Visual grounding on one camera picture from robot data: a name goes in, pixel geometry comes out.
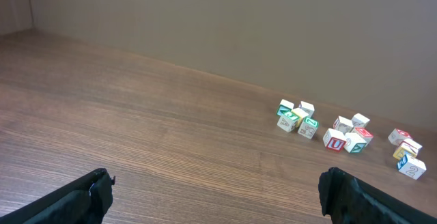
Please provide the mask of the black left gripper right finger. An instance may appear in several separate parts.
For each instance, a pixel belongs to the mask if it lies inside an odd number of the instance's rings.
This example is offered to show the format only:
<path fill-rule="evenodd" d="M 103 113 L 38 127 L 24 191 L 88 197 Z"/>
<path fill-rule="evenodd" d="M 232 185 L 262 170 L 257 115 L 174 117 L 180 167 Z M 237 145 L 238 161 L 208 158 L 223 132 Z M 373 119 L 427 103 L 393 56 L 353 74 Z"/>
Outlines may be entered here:
<path fill-rule="evenodd" d="M 338 167 L 331 167 L 319 178 L 322 214 L 333 224 L 436 224 L 436 218 Z"/>

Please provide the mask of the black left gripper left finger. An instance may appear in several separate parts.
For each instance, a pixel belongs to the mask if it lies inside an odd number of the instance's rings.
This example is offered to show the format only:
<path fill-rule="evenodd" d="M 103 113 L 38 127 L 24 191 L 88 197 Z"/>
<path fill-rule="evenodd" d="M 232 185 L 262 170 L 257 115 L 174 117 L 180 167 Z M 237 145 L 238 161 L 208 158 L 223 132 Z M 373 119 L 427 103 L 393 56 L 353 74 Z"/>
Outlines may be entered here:
<path fill-rule="evenodd" d="M 111 177 L 105 168 L 97 168 L 1 217 L 1 222 L 101 224 L 113 203 L 113 185 L 115 177 Z"/>

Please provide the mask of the red U side block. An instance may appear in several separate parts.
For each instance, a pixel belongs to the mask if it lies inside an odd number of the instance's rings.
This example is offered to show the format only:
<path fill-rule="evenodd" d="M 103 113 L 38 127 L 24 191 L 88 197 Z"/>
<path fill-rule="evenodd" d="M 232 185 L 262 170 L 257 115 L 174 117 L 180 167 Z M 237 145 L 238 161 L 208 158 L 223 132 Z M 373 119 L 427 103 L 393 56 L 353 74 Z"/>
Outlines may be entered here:
<path fill-rule="evenodd" d="M 342 151 L 344 145 L 346 144 L 346 140 L 347 139 L 342 132 L 332 128 L 329 128 L 323 136 L 324 146 L 328 150 L 336 152 Z"/>

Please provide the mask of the red M letter block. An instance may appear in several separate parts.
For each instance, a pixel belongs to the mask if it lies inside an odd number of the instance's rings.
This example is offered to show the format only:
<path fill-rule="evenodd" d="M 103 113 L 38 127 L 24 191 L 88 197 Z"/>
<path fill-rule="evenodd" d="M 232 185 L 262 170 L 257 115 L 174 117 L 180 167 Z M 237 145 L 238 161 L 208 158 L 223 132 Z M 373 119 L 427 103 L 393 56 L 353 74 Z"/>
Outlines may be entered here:
<path fill-rule="evenodd" d="M 363 138 L 366 141 L 366 146 L 373 139 L 373 135 L 363 127 L 354 127 L 352 129 L 352 132 L 358 134 L 361 138 Z"/>

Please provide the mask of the yellow-edged white block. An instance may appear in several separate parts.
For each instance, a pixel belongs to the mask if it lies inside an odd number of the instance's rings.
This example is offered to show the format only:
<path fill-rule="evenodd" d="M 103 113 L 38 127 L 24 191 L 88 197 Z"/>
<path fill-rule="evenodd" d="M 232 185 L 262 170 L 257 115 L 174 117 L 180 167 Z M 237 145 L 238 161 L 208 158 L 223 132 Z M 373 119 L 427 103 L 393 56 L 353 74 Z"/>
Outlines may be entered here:
<path fill-rule="evenodd" d="M 292 114 L 298 117 L 298 120 L 296 122 L 296 126 L 299 127 L 302 123 L 302 121 L 309 115 L 306 111 L 304 111 L 301 108 L 295 108 L 291 110 Z"/>

